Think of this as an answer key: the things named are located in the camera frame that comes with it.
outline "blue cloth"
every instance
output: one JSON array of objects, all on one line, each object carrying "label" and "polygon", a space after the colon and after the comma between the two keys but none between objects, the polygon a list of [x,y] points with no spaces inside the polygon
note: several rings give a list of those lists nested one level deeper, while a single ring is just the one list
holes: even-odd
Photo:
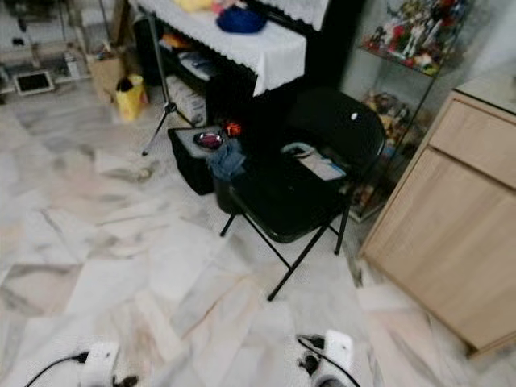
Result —
[{"label": "blue cloth", "polygon": [[237,139],[225,141],[217,152],[208,156],[207,163],[213,175],[219,180],[231,181],[244,172],[245,155]]},{"label": "blue cloth", "polygon": [[261,31],[266,23],[267,19],[264,16],[239,6],[230,6],[217,18],[220,29],[237,34],[254,34]]}]

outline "tripod stand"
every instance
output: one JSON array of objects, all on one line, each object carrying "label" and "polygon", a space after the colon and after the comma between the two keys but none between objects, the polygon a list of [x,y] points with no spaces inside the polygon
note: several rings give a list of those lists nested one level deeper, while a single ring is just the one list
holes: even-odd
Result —
[{"label": "tripod stand", "polygon": [[160,132],[160,129],[163,126],[164,121],[167,119],[169,114],[178,113],[186,122],[188,122],[188,119],[186,119],[186,117],[183,114],[181,114],[181,112],[179,112],[179,110],[177,110],[176,104],[170,100],[169,87],[167,86],[166,75],[164,73],[163,59],[161,57],[161,48],[160,48],[160,43],[158,40],[158,33],[157,33],[157,29],[156,29],[156,14],[151,14],[150,12],[147,12],[146,10],[144,10],[144,13],[147,17],[147,21],[151,28],[152,44],[154,45],[154,53],[156,54],[156,62],[158,64],[158,70],[160,72],[161,92],[163,93],[164,105],[163,105],[163,114],[161,115],[160,121],[158,122],[156,131],[154,132],[154,135],[148,142],[147,146],[142,151],[142,156],[148,155],[149,151],[151,150],[152,143],[154,143],[154,139],[158,136],[158,133]]}]

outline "white tablecloth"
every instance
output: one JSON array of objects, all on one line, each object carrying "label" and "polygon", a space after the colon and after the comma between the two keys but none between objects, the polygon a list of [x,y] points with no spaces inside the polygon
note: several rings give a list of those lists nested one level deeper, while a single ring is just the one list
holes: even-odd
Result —
[{"label": "white tablecloth", "polygon": [[191,38],[249,67],[256,75],[253,95],[293,81],[305,73],[306,39],[268,21],[257,34],[229,34],[218,28],[210,11],[188,13],[173,0],[138,0],[146,10]]},{"label": "white tablecloth", "polygon": [[324,15],[330,0],[259,0],[285,12],[294,20],[310,24],[316,31],[321,31]]}]

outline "chair backrest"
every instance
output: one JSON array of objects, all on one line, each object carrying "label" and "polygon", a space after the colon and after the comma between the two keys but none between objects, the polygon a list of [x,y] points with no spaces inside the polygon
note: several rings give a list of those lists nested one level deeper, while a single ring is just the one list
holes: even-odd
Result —
[{"label": "chair backrest", "polygon": [[287,117],[290,129],[307,133],[314,146],[354,180],[379,158],[385,130],[365,104],[333,89],[312,89],[298,96]]}]

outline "cabinet drawer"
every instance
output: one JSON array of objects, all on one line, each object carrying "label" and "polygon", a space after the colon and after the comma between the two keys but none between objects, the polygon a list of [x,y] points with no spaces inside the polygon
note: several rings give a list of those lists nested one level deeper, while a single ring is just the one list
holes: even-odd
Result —
[{"label": "cabinet drawer", "polygon": [[516,188],[516,126],[513,123],[453,101],[430,144]]},{"label": "cabinet drawer", "polygon": [[513,193],[426,150],[364,255],[480,348],[516,331],[515,235]]}]

